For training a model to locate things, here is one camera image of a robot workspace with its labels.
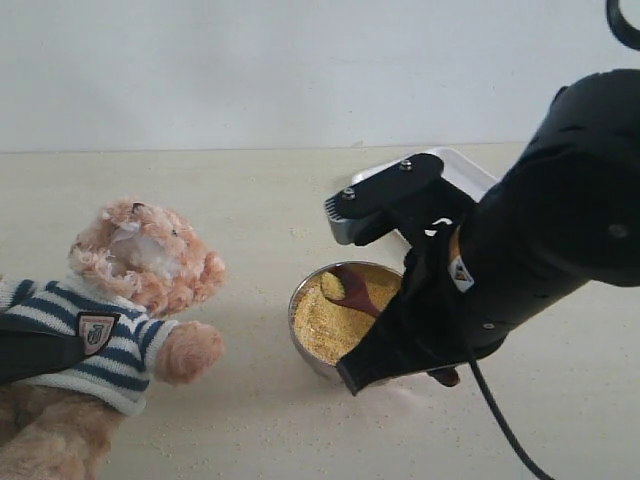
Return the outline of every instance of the black cable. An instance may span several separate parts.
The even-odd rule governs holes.
[[[443,247],[445,247],[443,249],[446,251],[446,253],[445,253],[445,256],[441,257],[441,259],[446,259],[448,258],[448,255],[449,255],[449,241],[448,241],[449,235],[441,235],[441,236],[446,238],[446,240],[442,242]],[[453,286],[453,282],[451,282],[449,279],[449,272],[446,268],[447,262],[442,261],[441,267],[443,268],[440,269],[441,275],[442,275],[440,278],[442,279],[442,284],[444,287],[444,297],[447,304],[447,309],[449,310],[450,319],[452,323],[455,324],[455,327],[458,330],[465,353],[468,357],[469,366],[471,367],[471,371],[473,372],[473,376],[475,377],[476,383],[478,384],[478,387],[480,388],[480,391],[482,392],[482,395],[485,401],[487,402],[489,410],[491,410],[491,413],[493,414],[496,422],[498,423],[498,426],[502,430],[502,433],[504,434],[507,441],[509,442],[509,445],[511,445],[511,448],[513,449],[513,451],[516,453],[516,455],[522,461],[522,463],[529,469],[529,471],[533,475],[535,475],[535,477],[538,478],[539,480],[554,480],[552,476],[545,473],[544,470],[542,470],[538,465],[536,465],[536,463],[531,459],[531,457],[529,457],[529,455],[527,454],[527,452],[522,447],[522,445],[516,438],[515,434],[513,433],[513,430],[511,430],[511,427],[509,426],[509,423],[507,422],[507,420],[504,418],[504,415],[500,411],[500,408],[498,407],[498,403],[493,397],[493,394],[491,393],[491,390],[489,389],[489,386],[487,385],[487,382],[484,379],[484,375],[482,375],[482,371],[480,370],[480,366],[478,365],[476,356],[473,353],[473,349],[470,347],[469,342],[467,342],[466,335],[460,323],[456,321],[457,317],[456,317],[456,307],[454,302],[454,291],[453,291],[454,286]]]

